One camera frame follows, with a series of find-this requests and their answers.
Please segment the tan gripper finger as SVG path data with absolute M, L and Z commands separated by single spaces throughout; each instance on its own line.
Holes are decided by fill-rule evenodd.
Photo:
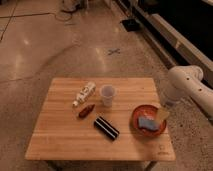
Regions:
M 158 123 L 163 122 L 169 116 L 169 111 L 165 108 L 159 108 L 157 111 L 156 121 Z

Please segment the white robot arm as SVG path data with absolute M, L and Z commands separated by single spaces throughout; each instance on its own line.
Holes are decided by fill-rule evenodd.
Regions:
M 205 112 L 213 125 L 213 89 L 202 83 L 203 77 L 202 68 L 196 65 L 172 67 L 167 73 L 168 83 L 161 91 L 161 104 L 174 106 L 187 95 Z

